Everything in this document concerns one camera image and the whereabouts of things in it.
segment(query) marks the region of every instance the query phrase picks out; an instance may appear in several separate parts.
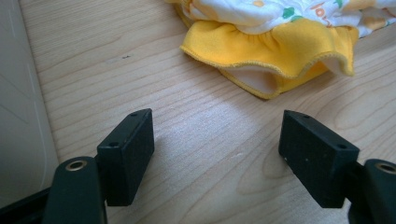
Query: black clamp jaw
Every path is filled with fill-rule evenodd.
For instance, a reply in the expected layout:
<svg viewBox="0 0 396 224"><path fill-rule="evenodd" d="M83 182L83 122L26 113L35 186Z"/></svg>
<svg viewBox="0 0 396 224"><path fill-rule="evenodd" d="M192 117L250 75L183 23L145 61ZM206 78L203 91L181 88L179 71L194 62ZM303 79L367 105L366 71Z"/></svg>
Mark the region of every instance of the black clamp jaw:
<svg viewBox="0 0 396 224"><path fill-rule="evenodd" d="M279 154L323 208L351 201L349 223L396 223L396 165L357 162L359 149L317 120L284 112Z"/></svg>
<svg viewBox="0 0 396 224"><path fill-rule="evenodd" d="M154 152L151 109L128 115L97 155L63 162L45 189L0 210L1 223L107 223L108 206L130 205Z"/></svg>

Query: cloth diaper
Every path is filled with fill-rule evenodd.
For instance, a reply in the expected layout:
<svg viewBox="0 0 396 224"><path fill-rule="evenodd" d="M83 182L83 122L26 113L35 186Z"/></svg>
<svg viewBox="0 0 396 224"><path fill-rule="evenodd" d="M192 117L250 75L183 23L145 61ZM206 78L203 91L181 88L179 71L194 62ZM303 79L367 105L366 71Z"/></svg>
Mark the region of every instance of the cloth diaper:
<svg viewBox="0 0 396 224"><path fill-rule="evenodd" d="M396 0L167 0L190 27L181 49L271 99L326 71L353 76L359 37L396 22Z"/></svg>

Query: fabric with green print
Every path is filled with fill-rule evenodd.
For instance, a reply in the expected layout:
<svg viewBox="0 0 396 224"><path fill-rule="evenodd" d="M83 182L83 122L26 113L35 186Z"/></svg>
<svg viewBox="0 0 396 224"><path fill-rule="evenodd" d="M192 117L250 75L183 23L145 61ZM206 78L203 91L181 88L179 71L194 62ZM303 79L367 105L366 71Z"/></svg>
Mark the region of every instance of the fabric with green print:
<svg viewBox="0 0 396 224"><path fill-rule="evenodd" d="M396 22L396 1L389 0L165 0L180 3L193 21L234 24L246 34L262 34L301 18L327 27L358 28L360 37Z"/></svg>

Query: wooden surface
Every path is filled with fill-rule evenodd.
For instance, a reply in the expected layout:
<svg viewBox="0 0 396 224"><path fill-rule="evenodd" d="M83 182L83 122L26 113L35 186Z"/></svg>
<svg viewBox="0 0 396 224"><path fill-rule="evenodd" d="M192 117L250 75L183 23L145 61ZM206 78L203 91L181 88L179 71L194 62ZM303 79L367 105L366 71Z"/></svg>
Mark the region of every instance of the wooden surface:
<svg viewBox="0 0 396 224"><path fill-rule="evenodd" d="M96 154L126 116L153 109L155 147L110 223L347 223L321 209L277 154L284 109L308 114L370 158L396 162L396 25L361 39L355 77L325 74L263 101L184 55L162 0L22 0L60 161Z"/></svg>

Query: yellow ruffle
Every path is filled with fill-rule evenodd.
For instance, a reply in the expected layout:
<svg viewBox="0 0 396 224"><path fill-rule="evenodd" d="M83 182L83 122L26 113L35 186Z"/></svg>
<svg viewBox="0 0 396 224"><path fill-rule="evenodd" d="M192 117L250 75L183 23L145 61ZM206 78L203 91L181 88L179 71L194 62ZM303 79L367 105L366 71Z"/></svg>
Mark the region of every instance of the yellow ruffle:
<svg viewBox="0 0 396 224"><path fill-rule="evenodd" d="M177 11L190 26L180 8ZM230 23L195 21L180 48L194 59L217 67L246 91L271 99L328 71L323 60L336 60L343 74L353 76L353 46L358 38L356 28L327 28L306 19L278 25L260 35L244 34ZM228 70L251 66L270 71L276 81L273 92L259 91Z"/></svg>

